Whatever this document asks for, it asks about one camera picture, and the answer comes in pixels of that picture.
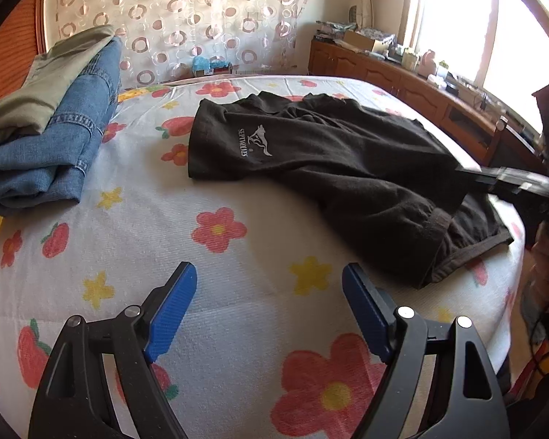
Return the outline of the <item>person's right hand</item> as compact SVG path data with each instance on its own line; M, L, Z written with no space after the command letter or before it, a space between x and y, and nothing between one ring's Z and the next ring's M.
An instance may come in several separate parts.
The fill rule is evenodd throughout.
M549 225L539 224L535 245L531 248L534 266L531 268L529 292L542 311L549 311Z

